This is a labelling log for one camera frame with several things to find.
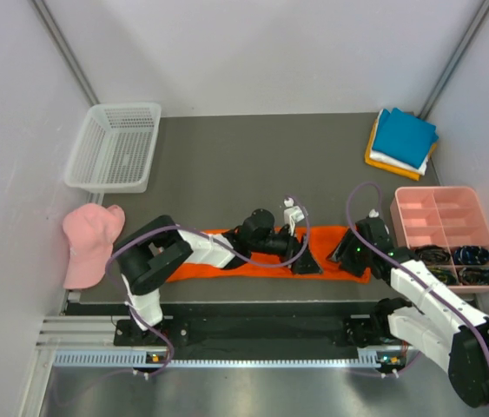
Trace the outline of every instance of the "cap brim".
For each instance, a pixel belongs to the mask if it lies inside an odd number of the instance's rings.
[[[71,258],[63,287],[65,289],[85,289],[96,285],[105,275],[105,265],[112,251],[113,248],[85,260]]]

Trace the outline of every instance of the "yellow folded cloth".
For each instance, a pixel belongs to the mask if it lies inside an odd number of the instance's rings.
[[[371,165],[372,167],[375,168],[384,169],[385,171],[393,172],[394,174],[405,176],[406,178],[410,178],[415,181],[419,181],[421,175],[418,173],[409,171],[408,169],[394,167],[393,165],[389,165],[388,163],[374,161],[369,157],[369,153],[372,150],[373,141],[375,140],[375,135],[377,134],[377,126],[379,124],[379,120],[380,117],[378,115],[377,118],[375,119],[375,122],[373,122],[372,133],[369,136],[369,141],[367,143],[367,148],[366,148],[366,154],[364,155],[364,160],[366,161],[366,164]],[[431,149],[429,149],[429,156],[432,155],[436,147],[437,147],[437,143],[434,143]]]

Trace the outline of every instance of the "baseball cap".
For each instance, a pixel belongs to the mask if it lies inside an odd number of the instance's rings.
[[[63,286],[83,289],[96,285],[105,274],[105,264],[113,253],[113,242],[124,226],[119,206],[105,208],[88,203],[68,213],[63,231],[69,239],[70,260]]]

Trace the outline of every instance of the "dark blue cable bundle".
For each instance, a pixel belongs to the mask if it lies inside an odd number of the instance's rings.
[[[481,246],[463,246],[453,253],[455,265],[486,265],[489,262],[489,250]]]

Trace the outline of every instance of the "orange towel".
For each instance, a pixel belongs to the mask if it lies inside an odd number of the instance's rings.
[[[287,267],[261,268],[246,263],[241,267],[231,270],[223,270],[209,265],[195,265],[185,263],[169,277],[168,282],[189,280],[193,278],[215,278],[221,276],[255,276],[258,278],[290,278],[298,280],[330,280],[330,281],[355,281],[360,284],[369,283],[371,273],[366,270],[360,278],[342,271],[338,264],[328,261],[326,258],[336,248],[348,228],[343,226],[322,226],[311,229],[309,247],[315,260],[323,269],[319,275],[293,275]],[[225,230],[208,230],[206,233],[221,233]],[[300,239],[306,232],[305,228],[297,228],[296,235]],[[253,254],[252,259],[261,263],[281,263],[278,256]]]
[[[389,165],[388,163],[374,161],[373,159],[371,159],[369,157],[369,152],[370,152],[370,150],[372,150],[373,141],[375,140],[375,134],[377,133],[377,126],[379,123],[379,119],[380,119],[380,117],[377,116],[377,118],[375,119],[375,122],[373,123],[372,133],[369,136],[369,142],[367,143],[366,154],[364,155],[364,161],[366,161],[366,164],[371,165],[372,167],[381,168],[381,169],[384,169],[385,171],[393,172],[394,174],[402,175],[402,176],[405,176],[406,178],[410,178],[412,180],[419,181],[420,180],[420,174],[416,174],[415,172],[409,171],[407,169],[394,167],[393,165]],[[437,147],[437,143],[434,143],[432,145],[431,149],[429,149],[429,156],[432,155],[432,153],[434,152],[436,147]]]

